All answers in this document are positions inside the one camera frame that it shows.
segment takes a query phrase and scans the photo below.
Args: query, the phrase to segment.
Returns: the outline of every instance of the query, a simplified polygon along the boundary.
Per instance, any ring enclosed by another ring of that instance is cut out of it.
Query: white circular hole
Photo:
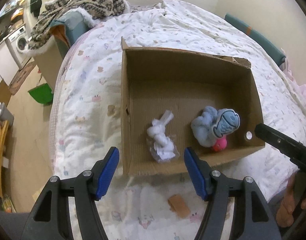
[[[252,137],[253,137],[253,135],[252,135],[252,133],[250,131],[246,132],[246,134],[245,134],[245,139],[246,140],[251,140]]]

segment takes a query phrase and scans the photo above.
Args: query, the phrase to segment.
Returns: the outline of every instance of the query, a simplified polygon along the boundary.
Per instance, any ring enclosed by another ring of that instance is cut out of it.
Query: silver screw
[[[219,171],[212,171],[212,175],[214,177],[219,177],[221,175],[221,173]]]
[[[58,177],[57,176],[52,176],[50,178],[50,182],[56,182],[58,180]]]
[[[88,176],[91,175],[91,173],[92,173],[92,171],[90,171],[90,170],[83,171],[83,176],[88,177]]]
[[[248,182],[248,183],[252,183],[254,181],[254,179],[252,177],[245,177],[245,180]]]

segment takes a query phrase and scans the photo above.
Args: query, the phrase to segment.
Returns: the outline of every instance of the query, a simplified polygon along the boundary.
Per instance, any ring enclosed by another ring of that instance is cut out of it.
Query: washing machine
[[[5,40],[5,43],[7,44],[19,69],[22,69],[31,58],[23,53],[23,51],[28,47],[28,39],[29,36],[26,33],[26,28],[22,26],[10,34]]]

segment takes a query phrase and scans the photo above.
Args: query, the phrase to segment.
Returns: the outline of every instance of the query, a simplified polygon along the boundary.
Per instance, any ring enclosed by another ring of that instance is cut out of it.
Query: human hand
[[[294,200],[294,184],[295,184],[295,173],[289,178],[284,199],[280,205],[280,209],[276,214],[276,221],[280,227],[290,227],[294,223],[293,212],[295,209]],[[301,208],[306,209],[306,199],[301,203]]]

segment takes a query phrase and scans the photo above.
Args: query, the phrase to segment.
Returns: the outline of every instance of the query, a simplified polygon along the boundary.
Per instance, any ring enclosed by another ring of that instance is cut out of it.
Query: mattress
[[[101,160],[111,146],[121,146],[121,37],[129,46],[187,49],[243,57],[252,72],[264,123],[306,145],[306,101],[254,40],[220,17],[195,5],[163,0],[136,7],[82,35],[61,66],[50,118],[54,173],[74,177]],[[266,200],[285,186],[297,169],[277,149],[266,147],[246,158],[216,167],[228,177],[252,176]],[[167,199],[181,194],[191,215],[180,219]],[[75,239],[79,233],[74,199],[69,199]],[[118,165],[109,190],[96,203],[109,239],[194,239],[207,203],[186,174],[123,177]],[[233,200],[222,239],[228,239]]]

